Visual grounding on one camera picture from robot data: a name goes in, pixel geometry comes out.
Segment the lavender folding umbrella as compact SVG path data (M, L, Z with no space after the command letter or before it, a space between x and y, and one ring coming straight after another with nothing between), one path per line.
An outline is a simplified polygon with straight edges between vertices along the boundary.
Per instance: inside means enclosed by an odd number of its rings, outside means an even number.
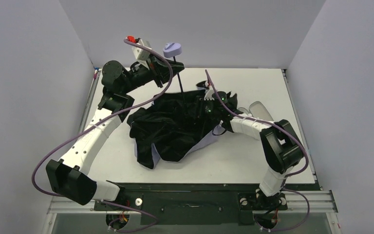
M135 141L139 164L153 169L159 160L179 162L227 132L213 120L196 118L196 96L204 94L204 90L164 93L150 107L129 115L129 136Z

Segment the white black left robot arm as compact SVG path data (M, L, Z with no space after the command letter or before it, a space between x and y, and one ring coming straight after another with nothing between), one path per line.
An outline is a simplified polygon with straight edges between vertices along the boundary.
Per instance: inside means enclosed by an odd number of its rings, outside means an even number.
M162 61L153 55L146 66L135 62L128 70L116 60L105 63L101 69L103 96L90 123L60 159L51 159L45 167L53 192L80 205L91 200L116 200L119 186L88 176L95 157L129 114L134 98L128 93L151 81L162 87L184 68L181 62Z

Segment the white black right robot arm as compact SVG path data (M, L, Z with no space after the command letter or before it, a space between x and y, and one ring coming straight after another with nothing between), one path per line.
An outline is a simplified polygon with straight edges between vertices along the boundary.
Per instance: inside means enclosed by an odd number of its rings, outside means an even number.
M268 165L265 176L256 189L256 205L262 210L272 210L285 205L281 190L292 169L304 157L300 141L289 121L278 122L257 119L237 108L237 96L218 91L206 91L196 98L197 117L206 117L232 133L239 133L262 144Z

